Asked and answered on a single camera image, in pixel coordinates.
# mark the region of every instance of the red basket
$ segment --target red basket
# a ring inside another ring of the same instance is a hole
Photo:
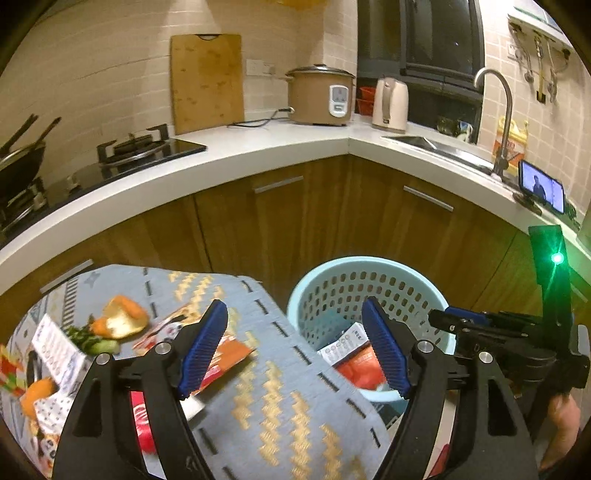
[[[361,98],[373,103],[375,99],[375,87],[360,87]]]
[[[372,116],[374,114],[374,101],[358,98],[357,108],[359,109],[359,113],[361,115]]]

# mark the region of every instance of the green light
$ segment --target green light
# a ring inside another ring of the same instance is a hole
[[[552,255],[552,262],[554,262],[555,265],[560,265],[563,261],[564,255],[562,253],[557,252],[554,255]]]

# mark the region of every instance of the power cord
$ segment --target power cord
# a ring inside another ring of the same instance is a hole
[[[269,118],[261,118],[259,120],[246,120],[245,122],[236,122],[234,124],[228,125],[228,127],[246,127],[246,128],[264,127],[271,120],[274,120],[275,117],[277,116],[277,114],[280,112],[293,113],[293,112],[295,112],[295,110],[290,106],[286,107],[286,108],[278,108],[277,110],[275,110],[273,112],[273,115],[271,115]]]

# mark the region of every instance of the green vegetable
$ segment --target green vegetable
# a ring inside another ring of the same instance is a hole
[[[119,353],[119,344],[114,340],[104,340],[90,331],[89,325],[82,328],[68,327],[66,330],[68,338],[87,355],[98,355],[99,353]]]
[[[117,342],[117,340],[101,340],[88,349],[88,354],[98,355],[99,353],[112,353],[113,355],[116,355],[120,350],[119,342]]]

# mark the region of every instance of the metal screw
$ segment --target metal screw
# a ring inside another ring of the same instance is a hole
[[[427,342],[426,340],[421,340],[417,344],[417,348],[423,353],[431,353],[433,351],[433,344],[431,342]]]
[[[108,353],[102,353],[98,357],[96,357],[96,363],[98,363],[99,365],[104,365],[109,360],[111,360],[111,356]]]
[[[172,350],[172,346],[168,342],[161,342],[156,345],[156,353],[159,355],[166,355],[169,351]]]
[[[478,354],[478,358],[481,362],[490,364],[492,363],[492,355],[489,352],[482,351]]]

